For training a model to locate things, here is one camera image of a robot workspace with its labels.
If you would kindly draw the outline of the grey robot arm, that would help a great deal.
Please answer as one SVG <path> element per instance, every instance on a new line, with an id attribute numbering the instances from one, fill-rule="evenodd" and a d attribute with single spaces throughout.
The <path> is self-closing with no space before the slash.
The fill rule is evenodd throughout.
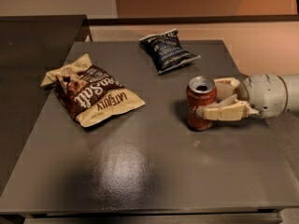
<path id="1" fill-rule="evenodd" d="M 233 121 L 299 114 L 299 75 L 254 75 L 243 81 L 225 77 L 214 82 L 220 101 L 199 106 L 195 114 L 200 118 Z"/>

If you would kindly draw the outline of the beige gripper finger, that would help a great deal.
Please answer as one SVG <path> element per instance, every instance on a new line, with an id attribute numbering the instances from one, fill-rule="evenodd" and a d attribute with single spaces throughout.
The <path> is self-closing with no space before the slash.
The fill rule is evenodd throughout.
<path id="1" fill-rule="evenodd" d="M 234 121 L 250 115 L 259 115 L 260 111 L 253 108 L 249 102 L 238 100 L 236 95 L 232 95 L 219 103 L 200 105 L 195 114 L 207 120 Z"/>
<path id="2" fill-rule="evenodd" d="M 214 80 L 217 88 L 217 99 L 225 100 L 236 94 L 240 81 L 234 77 L 224 77 Z"/>

